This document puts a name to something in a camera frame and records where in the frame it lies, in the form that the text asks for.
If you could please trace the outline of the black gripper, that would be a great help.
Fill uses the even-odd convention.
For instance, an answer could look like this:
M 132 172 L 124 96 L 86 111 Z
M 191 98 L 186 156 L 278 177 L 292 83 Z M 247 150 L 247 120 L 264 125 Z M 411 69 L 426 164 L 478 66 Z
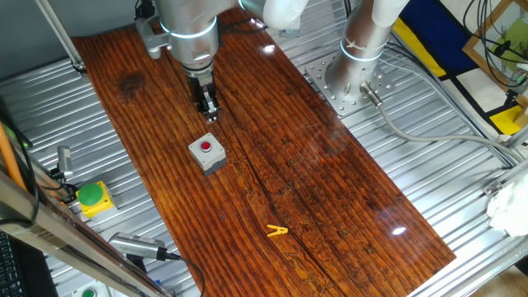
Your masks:
M 186 78 L 191 92 L 191 99 L 196 104 L 197 110 L 209 123 L 217 121 L 220 107 L 216 101 L 213 72 L 191 73 L 191 76 Z

